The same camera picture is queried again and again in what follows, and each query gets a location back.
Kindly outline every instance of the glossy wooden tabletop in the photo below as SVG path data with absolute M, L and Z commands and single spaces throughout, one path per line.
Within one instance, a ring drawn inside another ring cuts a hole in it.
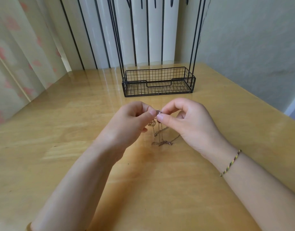
M 229 141 L 295 191 L 295 121 L 204 64 L 194 75 L 192 94 L 125 98 L 118 68 L 69 73 L 0 126 L 0 230 L 24 230 L 113 114 L 135 100 L 155 109 L 176 97 L 201 102 Z M 182 138 L 152 142 L 149 128 L 113 167 L 89 230 L 259 230 Z

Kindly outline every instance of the braided bracelet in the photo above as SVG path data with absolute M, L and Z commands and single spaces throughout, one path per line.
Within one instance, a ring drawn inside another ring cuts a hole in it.
M 231 165 L 234 163 L 234 161 L 238 158 L 238 156 L 240 155 L 240 153 L 242 152 L 242 150 L 239 150 L 237 155 L 234 157 L 234 159 L 232 160 L 232 162 L 229 164 L 229 166 L 226 168 L 225 171 L 223 171 L 223 173 L 221 173 L 219 176 L 222 177 L 231 167 Z

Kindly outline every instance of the wall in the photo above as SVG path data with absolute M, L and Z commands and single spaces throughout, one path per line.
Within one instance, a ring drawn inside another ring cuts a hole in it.
M 176 61 L 190 60 L 198 6 L 180 1 Z M 205 9 L 197 61 L 284 112 L 295 97 L 295 0 L 206 0 Z

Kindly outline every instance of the person's left hand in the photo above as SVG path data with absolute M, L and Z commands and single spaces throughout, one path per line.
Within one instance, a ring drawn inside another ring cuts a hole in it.
M 145 127 L 155 117 L 156 110 L 151 106 L 141 101 L 130 102 L 115 113 L 95 142 L 105 150 L 114 152 L 114 158 L 118 161 L 125 149 L 147 131 Z

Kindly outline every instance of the hand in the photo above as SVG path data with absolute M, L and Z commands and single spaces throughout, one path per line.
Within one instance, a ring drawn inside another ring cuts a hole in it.
M 95 142 L 105 150 L 115 154 L 115 160 L 122 158 L 127 147 L 132 145 L 147 131 L 145 126 L 156 117 L 156 110 L 151 106 L 134 101 L 122 106 L 101 131 Z
M 181 110 L 177 117 L 170 114 Z M 233 146 L 219 132 L 207 109 L 200 103 L 186 98 L 177 98 L 166 104 L 157 120 L 173 128 L 193 149 L 200 152 L 208 160 L 211 155 Z

